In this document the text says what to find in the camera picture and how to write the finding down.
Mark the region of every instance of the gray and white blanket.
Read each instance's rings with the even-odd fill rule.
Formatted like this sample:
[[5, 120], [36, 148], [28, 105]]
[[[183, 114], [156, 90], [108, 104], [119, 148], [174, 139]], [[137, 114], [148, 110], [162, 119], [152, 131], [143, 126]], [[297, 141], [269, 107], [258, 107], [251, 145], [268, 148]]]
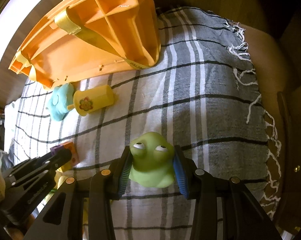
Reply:
[[[254, 104], [246, 124], [258, 86], [237, 82], [234, 69], [240, 74], [253, 66], [228, 51], [243, 43], [242, 34], [226, 19], [190, 7], [159, 14], [158, 25], [162, 49], [155, 67], [81, 81], [80, 90], [109, 84], [117, 98], [111, 107], [86, 117], [72, 110], [55, 122], [45, 108], [51, 92], [28, 80], [18, 109], [15, 163], [73, 141], [80, 164], [66, 174], [84, 179], [108, 167], [132, 139], [157, 131], [213, 176], [252, 180], [247, 186], [260, 200], [267, 176], [264, 109]], [[255, 82], [256, 76], [245, 73], [241, 81]], [[189, 239], [194, 204], [176, 183], [159, 189], [129, 181], [126, 194], [111, 205], [116, 237]]]

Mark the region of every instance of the flower sticker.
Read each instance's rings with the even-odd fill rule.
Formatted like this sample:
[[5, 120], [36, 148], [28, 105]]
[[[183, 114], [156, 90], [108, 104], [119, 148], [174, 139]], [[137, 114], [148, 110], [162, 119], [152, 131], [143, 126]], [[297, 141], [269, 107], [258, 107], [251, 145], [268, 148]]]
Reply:
[[84, 99], [81, 99], [79, 101], [79, 108], [84, 111], [89, 111], [92, 109], [92, 100], [89, 99], [89, 97], [85, 97]]

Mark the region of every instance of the orange plastic lid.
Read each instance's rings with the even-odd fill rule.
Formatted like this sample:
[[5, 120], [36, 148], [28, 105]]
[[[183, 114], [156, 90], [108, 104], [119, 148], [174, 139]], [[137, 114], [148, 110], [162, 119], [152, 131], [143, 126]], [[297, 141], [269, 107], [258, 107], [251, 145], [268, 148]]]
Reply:
[[9, 69], [53, 88], [151, 67], [160, 48], [153, 0], [63, 0], [28, 34]]

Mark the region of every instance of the blue star-shaped toy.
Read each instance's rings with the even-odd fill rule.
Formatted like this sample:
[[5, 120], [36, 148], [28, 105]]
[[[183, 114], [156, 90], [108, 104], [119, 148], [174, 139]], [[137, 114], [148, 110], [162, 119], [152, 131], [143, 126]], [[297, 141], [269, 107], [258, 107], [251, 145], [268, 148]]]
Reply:
[[74, 87], [70, 83], [54, 88], [52, 97], [47, 103], [47, 108], [53, 120], [61, 121], [69, 112], [67, 106], [73, 104], [73, 93]]

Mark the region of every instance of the green rubber toy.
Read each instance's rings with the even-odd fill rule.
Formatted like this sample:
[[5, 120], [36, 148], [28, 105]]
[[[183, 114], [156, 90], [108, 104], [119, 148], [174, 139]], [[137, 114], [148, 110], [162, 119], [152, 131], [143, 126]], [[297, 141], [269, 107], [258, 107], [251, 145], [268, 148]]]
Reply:
[[144, 187], [163, 188], [175, 180], [174, 147], [157, 132], [148, 132], [131, 141], [133, 155], [129, 178]]

